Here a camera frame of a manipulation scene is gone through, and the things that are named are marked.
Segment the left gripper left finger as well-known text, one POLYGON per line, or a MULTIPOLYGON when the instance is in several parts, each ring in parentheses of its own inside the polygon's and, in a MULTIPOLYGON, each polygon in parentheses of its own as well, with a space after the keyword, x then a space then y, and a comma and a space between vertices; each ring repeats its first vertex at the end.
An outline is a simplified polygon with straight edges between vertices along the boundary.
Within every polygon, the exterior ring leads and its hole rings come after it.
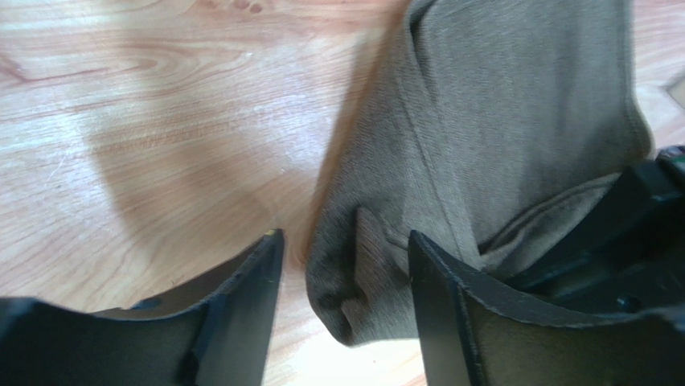
POLYGON ((129 309, 86 314, 1 300, 4 385, 259 385, 284 258, 282 230, 129 309))

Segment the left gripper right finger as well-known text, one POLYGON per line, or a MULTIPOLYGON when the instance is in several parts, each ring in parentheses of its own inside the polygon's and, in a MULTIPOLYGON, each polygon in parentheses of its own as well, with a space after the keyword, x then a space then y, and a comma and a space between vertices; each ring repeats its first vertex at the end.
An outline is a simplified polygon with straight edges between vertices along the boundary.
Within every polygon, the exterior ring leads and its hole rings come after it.
POLYGON ((408 241, 412 296, 431 385, 681 385, 684 309, 603 318, 552 305, 408 241))

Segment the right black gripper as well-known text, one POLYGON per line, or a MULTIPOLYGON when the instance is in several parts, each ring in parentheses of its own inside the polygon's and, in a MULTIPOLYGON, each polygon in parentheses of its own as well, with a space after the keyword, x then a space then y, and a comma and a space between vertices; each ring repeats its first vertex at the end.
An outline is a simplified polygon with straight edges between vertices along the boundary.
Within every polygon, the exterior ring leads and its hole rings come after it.
POLYGON ((683 305, 684 147, 625 169, 566 237, 507 284, 586 314, 683 305))

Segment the brown cloth napkin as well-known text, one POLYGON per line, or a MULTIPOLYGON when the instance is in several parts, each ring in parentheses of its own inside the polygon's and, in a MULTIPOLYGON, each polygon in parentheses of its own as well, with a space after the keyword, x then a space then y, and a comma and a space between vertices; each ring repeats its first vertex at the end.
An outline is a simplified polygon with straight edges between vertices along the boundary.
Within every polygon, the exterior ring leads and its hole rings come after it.
POLYGON ((306 286, 336 340, 413 339, 411 231, 496 278, 653 150, 628 1, 413 1, 342 153, 306 286))

